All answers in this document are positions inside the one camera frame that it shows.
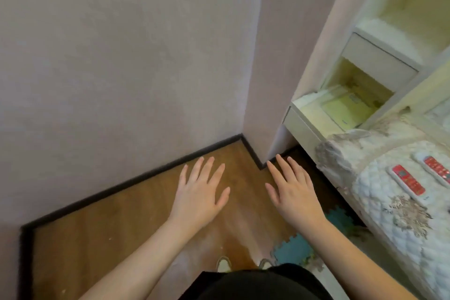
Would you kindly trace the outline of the white quilted floral bed cover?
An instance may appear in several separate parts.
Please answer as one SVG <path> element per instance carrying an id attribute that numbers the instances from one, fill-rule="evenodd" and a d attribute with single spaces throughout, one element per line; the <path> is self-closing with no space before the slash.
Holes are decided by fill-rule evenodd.
<path id="1" fill-rule="evenodd" d="M 450 300 L 450 189 L 413 159 L 432 154 L 450 169 L 450 149 L 404 119 L 333 134 L 316 165 L 428 300 Z M 401 165 L 431 194 L 420 205 L 391 177 Z"/>

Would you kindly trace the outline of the person's right forearm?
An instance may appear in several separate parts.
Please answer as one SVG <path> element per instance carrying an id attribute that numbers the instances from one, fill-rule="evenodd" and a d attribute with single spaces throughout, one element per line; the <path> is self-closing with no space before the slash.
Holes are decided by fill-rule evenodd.
<path id="1" fill-rule="evenodd" d="M 333 224 L 298 229 L 352 300 L 418 300 Z"/>

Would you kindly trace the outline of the person's black clothing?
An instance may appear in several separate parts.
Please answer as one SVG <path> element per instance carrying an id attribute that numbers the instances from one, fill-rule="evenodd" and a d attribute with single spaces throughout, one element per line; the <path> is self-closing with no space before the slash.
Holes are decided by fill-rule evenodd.
<path id="1" fill-rule="evenodd" d="M 266 270 L 202 272 L 178 300 L 333 300 L 307 269 L 284 263 Z"/>

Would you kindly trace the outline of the white cabinet drawer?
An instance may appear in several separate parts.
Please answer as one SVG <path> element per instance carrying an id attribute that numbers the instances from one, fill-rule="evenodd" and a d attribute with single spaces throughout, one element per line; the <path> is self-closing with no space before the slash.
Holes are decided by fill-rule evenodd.
<path id="1" fill-rule="evenodd" d="M 342 56 L 392 92 L 408 84 L 418 71 L 362 36 L 352 33 Z"/>

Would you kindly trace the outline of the white red remote control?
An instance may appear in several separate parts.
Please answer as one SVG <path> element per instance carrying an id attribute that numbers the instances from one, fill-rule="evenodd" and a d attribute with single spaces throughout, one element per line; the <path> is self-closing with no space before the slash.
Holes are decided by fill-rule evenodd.
<path id="1" fill-rule="evenodd" d="M 433 197 L 431 192 L 419 183 L 402 165 L 387 166 L 386 172 L 419 205 L 427 207 L 432 203 Z"/>
<path id="2" fill-rule="evenodd" d="M 450 189 L 450 170 L 443 166 L 433 155 L 419 151 L 413 153 L 412 158 L 438 183 Z"/>

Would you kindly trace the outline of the blue foam puzzle mat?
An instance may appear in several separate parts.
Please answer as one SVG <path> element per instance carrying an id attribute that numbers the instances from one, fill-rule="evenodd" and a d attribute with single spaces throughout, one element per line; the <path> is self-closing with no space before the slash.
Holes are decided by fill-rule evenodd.
<path id="1" fill-rule="evenodd" d="M 330 223 L 349 239 L 361 239 L 364 241 L 371 234 L 366 227 L 356 225 L 352 217 L 348 216 L 346 211 L 339 206 L 335 206 L 329 212 L 326 212 L 325 216 Z M 292 263 L 310 272 L 322 272 L 324 269 L 322 259 L 319 258 L 314 249 L 299 233 L 275 246 L 270 255 L 275 265 Z"/>

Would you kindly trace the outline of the black baseboard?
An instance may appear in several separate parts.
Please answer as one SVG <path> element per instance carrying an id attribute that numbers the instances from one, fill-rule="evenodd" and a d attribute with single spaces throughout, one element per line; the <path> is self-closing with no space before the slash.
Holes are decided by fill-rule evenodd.
<path id="1" fill-rule="evenodd" d="M 121 192 L 122 190 L 125 190 L 145 180 L 148 180 L 149 178 L 152 178 L 163 172 L 166 172 L 174 167 L 187 163 L 195 158 L 199 158 L 201 156 L 209 154 L 215 150 L 221 149 L 237 141 L 241 141 L 243 143 L 245 149 L 248 151 L 250 157 L 252 158 L 252 160 L 254 161 L 259 170 L 262 170 L 264 167 L 266 167 L 266 163 L 263 163 L 259 159 L 255 150 L 251 147 L 250 143 L 248 142 L 247 138 L 245 138 L 244 134 L 239 133 L 237 135 L 223 139 L 212 145 L 206 146 L 205 148 L 197 150 L 193 153 L 182 156 L 181 158 L 171 161 L 165 165 L 154 168 L 153 170 L 144 172 L 120 184 L 107 188 L 94 195 L 88 196 L 82 200 L 76 201 L 72 204 L 69 204 L 63 208 L 55 210 L 49 214 L 46 214 L 38 219 L 35 219 L 29 223 L 22 225 L 20 228 L 20 235 L 19 235 L 19 273 L 18 273 L 18 287 L 16 300 L 32 300 L 33 295 L 32 265 L 33 265 L 34 237 L 35 237 L 34 231 L 38 227 L 51 223 L 59 218 L 62 218 L 68 214 L 78 211 L 86 206 L 89 206 L 90 204 L 93 204 L 97 201 L 100 201 L 104 198 L 107 198 L 111 195 Z"/>

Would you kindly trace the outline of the white bedside cabinet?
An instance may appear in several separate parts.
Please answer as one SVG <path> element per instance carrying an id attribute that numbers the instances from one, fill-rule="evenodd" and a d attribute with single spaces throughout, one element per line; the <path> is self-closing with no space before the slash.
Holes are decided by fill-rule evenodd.
<path id="1" fill-rule="evenodd" d="M 352 92 L 378 110 L 395 94 L 342 56 L 352 33 L 419 73 L 450 48 L 450 0 L 335 0 L 283 121 L 313 160 L 319 143 L 345 132 L 323 102 Z M 449 104 L 426 114 L 448 132 Z"/>

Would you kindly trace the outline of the person's left hand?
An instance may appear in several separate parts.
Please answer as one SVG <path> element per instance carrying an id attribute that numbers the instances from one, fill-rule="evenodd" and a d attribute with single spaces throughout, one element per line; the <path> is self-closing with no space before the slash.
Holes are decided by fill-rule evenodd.
<path id="1" fill-rule="evenodd" d="M 215 211 L 217 189 L 225 171 L 225 164 L 222 163 L 215 170 L 211 170 L 208 184 L 199 184 L 199 173 L 207 161 L 203 156 L 194 164 L 190 174 L 187 173 L 187 185 L 177 191 L 172 205 L 172 210 L 168 217 L 168 222 L 177 227 L 197 233 L 218 215 L 220 211 Z"/>

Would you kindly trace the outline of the person's left forearm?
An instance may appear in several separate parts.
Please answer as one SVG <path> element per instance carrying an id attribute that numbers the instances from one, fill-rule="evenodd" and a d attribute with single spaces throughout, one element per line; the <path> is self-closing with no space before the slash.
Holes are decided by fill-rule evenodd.
<path id="1" fill-rule="evenodd" d="M 79 300 L 146 300 L 185 245 L 211 220 L 170 217 Z"/>

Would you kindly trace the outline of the yellow booklet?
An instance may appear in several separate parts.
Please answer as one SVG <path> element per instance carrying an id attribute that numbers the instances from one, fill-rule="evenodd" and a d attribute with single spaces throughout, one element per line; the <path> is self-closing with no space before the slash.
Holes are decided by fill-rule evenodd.
<path id="1" fill-rule="evenodd" d="M 323 102 L 320 107 L 343 131 L 358 128 L 377 110 L 357 94 L 347 92 Z"/>

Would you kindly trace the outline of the person's left shoe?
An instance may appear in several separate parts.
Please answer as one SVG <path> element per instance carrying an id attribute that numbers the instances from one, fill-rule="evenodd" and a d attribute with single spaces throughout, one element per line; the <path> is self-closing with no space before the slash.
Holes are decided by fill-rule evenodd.
<path id="1" fill-rule="evenodd" d="M 217 261 L 216 272 L 226 274 L 232 272 L 232 265 L 227 256 L 222 256 Z"/>

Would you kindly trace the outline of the person's right hand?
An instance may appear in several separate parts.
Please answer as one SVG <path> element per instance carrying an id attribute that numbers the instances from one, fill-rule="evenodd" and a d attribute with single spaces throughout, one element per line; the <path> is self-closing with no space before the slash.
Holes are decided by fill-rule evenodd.
<path id="1" fill-rule="evenodd" d="M 296 175 L 296 183 L 284 183 L 282 169 L 267 161 L 267 167 L 276 184 L 274 187 L 280 197 L 280 206 L 276 207 L 281 216 L 292 225 L 306 240 L 318 235 L 319 229 L 327 225 L 327 219 L 317 198 L 314 186 L 301 184 L 301 166 L 290 156 L 284 159 L 290 164 Z"/>

